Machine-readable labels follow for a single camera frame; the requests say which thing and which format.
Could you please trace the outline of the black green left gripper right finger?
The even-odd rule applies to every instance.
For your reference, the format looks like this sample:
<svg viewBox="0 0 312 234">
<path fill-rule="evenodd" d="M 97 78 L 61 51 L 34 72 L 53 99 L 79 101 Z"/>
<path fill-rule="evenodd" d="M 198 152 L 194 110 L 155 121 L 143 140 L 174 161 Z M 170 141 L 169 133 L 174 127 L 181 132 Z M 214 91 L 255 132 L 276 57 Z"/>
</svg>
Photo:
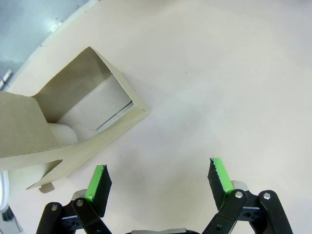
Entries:
<svg viewBox="0 0 312 234">
<path fill-rule="evenodd" d="M 256 234 L 292 234 L 292 228 L 276 192 L 252 194 L 242 181 L 230 180 L 220 158 L 212 157 L 209 185 L 217 213 L 204 234 L 230 234 L 237 221 L 248 222 Z"/>
</svg>

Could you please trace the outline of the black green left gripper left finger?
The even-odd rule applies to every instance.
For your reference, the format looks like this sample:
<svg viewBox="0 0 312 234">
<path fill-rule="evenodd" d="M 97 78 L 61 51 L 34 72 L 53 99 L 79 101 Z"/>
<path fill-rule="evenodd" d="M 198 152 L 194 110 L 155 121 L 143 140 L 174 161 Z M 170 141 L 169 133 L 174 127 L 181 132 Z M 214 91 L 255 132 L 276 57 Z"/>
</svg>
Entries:
<svg viewBox="0 0 312 234">
<path fill-rule="evenodd" d="M 96 166 L 88 188 L 78 191 L 67 205 L 50 202 L 45 206 L 36 233 L 75 234 L 84 230 L 86 234 L 110 234 L 101 218 L 111 186 L 107 166 Z"/>
</svg>

